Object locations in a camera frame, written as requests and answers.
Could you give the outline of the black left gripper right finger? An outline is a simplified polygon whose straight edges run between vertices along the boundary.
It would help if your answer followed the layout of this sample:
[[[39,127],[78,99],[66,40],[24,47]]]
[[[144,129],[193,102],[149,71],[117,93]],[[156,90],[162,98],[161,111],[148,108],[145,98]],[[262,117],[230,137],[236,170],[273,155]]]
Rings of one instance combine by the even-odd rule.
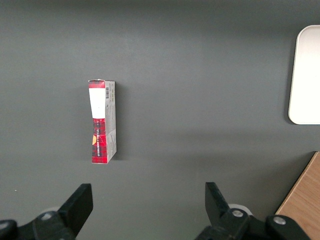
[[[210,225],[197,240],[309,240],[310,237],[292,218],[269,215],[258,220],[238,207],[229,207],[214,182],[205,184],[205,210]]]

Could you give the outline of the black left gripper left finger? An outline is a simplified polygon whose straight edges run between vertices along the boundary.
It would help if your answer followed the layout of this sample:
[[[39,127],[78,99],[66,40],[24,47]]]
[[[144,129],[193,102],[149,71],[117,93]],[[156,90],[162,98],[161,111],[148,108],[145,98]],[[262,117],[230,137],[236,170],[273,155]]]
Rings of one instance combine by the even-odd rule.
[[[81,184],[58,210],[41,213],[18,226],[13,219],[0,221],[2,240],[75,240],[93,210],[92,185]]]

